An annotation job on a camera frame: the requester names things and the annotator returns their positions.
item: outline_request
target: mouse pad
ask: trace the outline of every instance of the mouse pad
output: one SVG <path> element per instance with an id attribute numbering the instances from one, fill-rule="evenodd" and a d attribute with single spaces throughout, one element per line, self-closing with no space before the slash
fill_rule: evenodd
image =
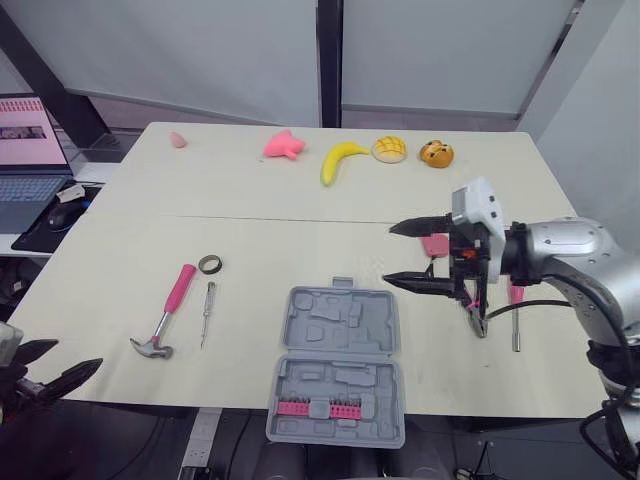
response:
<path id="1" fill-rule="evenodd" d="M 99 187 L 84 187 L 84 197 L 74 201 L 87 201 L 91 202 L 98 192 Z M 28 250 L 30 252 L 43 252 L 53 253 L 62 239 L 70 230 L 69 228 L 62 232 L 52 232 L 46 225 L 47 215 L 49 212 L 58 206 L 58 197 L 54 197 L 47 208 L 40 214 L 38 219 L 33 222 L 33 225 L 29 227 L 29 230 L 24 232 L 18 239 L 11 245 L 12 250 Z"/>

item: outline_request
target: tool case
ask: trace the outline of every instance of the tool case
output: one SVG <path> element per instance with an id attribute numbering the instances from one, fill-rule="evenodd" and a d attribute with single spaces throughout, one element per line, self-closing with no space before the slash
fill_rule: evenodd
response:
<path id="1" fill-rule="evenodd" d="M 370 448 L 404 444 L 398 310 L 388 291 L 295 287 L 289 295 L 267 438 Z"/>

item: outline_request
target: pink toy fish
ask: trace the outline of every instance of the pink toy fish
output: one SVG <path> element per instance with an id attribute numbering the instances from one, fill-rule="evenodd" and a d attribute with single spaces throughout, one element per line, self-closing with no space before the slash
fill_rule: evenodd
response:
<path id="1" fill-rule="evenodd" d="M 264 147 L 263 154 L 266 157 L 280 157 L 286 155 L 291 160 L 298 158 L 298 153 L 302 151 L 305 143 L 291 135 L 291 130 L 283 130 L 276 133 L 267 146 Z"/>

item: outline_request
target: tape roll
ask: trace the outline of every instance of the tape roll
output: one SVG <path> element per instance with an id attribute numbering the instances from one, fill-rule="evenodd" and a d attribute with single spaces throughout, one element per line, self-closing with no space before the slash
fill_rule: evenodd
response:
<path id="1" fill-rule="evenodd" d="M 215 262 L 213 268 L 205 268 L 207 263 L 209 262 Z M 205 275 L 212 275 L 220 271 L 220 269 L 222 268 L 222 260 L 220 260 L 220 257 L 217 255 L 207 255 L 206 257 L 202 257 L 200 259 L 200 261 L 198 262 L 198 268 Z"/>

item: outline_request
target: toy banana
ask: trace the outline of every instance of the toy banana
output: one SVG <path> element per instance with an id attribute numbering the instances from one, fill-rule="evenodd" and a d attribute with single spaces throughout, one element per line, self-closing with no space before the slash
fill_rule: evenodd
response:
<path id="1" fill-rule="evenodd" d="M 336 178 L 340 160 L 348 155 L 355 155 L 356 153 L 368 155 L 369 150 L 354 142 L 339 143 L 333 146 L 322 164 L 322 183 L 327 187 L 331 185 Z"/>

